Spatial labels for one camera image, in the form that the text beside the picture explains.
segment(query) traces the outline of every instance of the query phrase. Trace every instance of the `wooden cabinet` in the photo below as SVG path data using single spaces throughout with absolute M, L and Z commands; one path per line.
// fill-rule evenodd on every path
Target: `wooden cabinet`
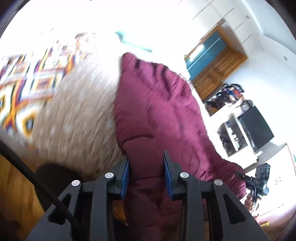
M 247 57 L 242 53 L 225 48 L 198 76 L 192 84 L 203 100 L 219 88 L 224 80 L 235 71 Z

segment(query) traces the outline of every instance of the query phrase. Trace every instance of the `black monitor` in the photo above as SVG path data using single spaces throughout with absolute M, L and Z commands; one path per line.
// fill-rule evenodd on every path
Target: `black monitor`
M 271 129 L 256 106 L 251 107 L 246 113 L 241 115 L 239 120 L 251 142 L 254 152 L 259 150 L 274 137 Z

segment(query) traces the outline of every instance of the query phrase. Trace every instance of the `wooden floor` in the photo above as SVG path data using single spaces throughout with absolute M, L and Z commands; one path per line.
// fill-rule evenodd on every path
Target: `wooden floor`
M 25 240 L 43 215 L 34 186 L 14 166 L 0 155 L 0 213 L 6 221 L 17 221 L 15 230 L 20 240 Z

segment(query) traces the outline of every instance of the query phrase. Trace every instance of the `beige fuzzy blanket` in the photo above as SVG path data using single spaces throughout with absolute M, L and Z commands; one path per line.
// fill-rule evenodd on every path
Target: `beige fuzzy blanket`
M 113 118 L 118 59 L 108 60 L 95 53 L 65 76 L 32 132 L 40 156 L 84 176 L 97 177 L 122 156 Z

